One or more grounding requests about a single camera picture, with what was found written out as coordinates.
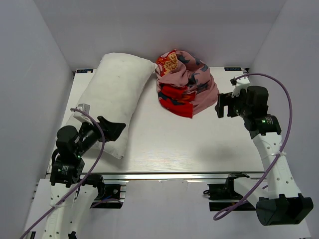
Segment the red pink patterned pillowcase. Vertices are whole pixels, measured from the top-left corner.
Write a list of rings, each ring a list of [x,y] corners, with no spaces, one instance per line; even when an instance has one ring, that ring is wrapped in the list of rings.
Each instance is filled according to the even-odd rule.
[[[199,58],[174,49],[160,56],[156,64],[158,99],[166,110],[193,118],[217,102],[217,84]]]

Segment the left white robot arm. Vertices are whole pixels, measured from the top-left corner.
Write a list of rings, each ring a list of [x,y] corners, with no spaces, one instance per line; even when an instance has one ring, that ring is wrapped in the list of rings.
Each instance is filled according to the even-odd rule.
[[[80,129],[66,125],[57,132],[50,175],[53,211],[46,218],[44,239],[77,239],[94,201],[112,195],[105,192],[101,175],[81,176],[85,166],[82,156],[98,141],[116,141],[126,124],[102,116],[97,119],[97,123],[85,120]]]

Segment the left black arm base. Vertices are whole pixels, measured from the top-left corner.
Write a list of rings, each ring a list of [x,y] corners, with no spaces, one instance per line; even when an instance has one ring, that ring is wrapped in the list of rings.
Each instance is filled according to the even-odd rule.
[[[91,205],[94,209],[120,209],[124,203],[126,185],[105,184]]]

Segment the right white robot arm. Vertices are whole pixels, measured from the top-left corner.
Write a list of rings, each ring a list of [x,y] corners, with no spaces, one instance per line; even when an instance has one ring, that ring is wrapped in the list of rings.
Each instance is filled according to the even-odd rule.
[[[296,185],[282,150],[281,128],[278,119],[268,113],[268,91],[264,87],[250,86],[238,95],[232,92],[219,94],[215,110],[217,116],[241,117],[244,127],[260,155],[267,181],[267,188],[244,173],[232,173],[223,189],[213,198],[239,198],[239,204],[249,202],[264,226],[297,225],[309,214],[314,204],[304,197]]]

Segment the blue table label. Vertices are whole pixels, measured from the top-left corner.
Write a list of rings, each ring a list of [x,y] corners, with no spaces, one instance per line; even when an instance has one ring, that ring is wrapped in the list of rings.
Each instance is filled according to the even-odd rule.
[[[77,74],[91,74],[93,73],[93,69],[77,69]]]
[[[241,67],[224,67],[225,71],[242,71]]]

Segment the right blue table label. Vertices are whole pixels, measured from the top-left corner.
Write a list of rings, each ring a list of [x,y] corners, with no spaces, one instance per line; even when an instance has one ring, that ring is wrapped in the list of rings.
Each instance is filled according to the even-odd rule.
[[[225,71],[242,71],[241,67],[224,67]]]

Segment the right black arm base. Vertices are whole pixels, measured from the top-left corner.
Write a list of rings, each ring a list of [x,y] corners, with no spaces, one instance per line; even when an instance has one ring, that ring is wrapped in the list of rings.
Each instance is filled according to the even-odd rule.
[[[208,189],[203,191],[203,196],[209,199],[209,210],[218,212],[234,206],[243,197],[235,192],[228,192],[226,184],[208,184]]]

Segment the aluminium front rail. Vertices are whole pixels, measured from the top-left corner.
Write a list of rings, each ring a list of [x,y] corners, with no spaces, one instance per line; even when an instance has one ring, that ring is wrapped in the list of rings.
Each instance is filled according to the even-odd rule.
[[[103,176],[104,180],[186,180],[186,181],[208,181],[223,180],[230,172],[222,173],[95,173]]]

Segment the white pillow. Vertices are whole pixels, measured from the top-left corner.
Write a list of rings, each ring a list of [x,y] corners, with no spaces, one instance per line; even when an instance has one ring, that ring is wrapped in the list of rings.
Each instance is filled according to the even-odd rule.
[[[126,53],[105,54],[90,83],[74,103],[90,106],[94,119],[130,124],[138,100],[156,64]]]

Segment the left blue table label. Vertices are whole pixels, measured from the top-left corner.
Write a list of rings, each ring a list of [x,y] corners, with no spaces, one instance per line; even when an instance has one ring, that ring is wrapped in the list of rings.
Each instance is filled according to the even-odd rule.
[[[93,69],[77,69],[77,74],[91,74],[93,73]]]

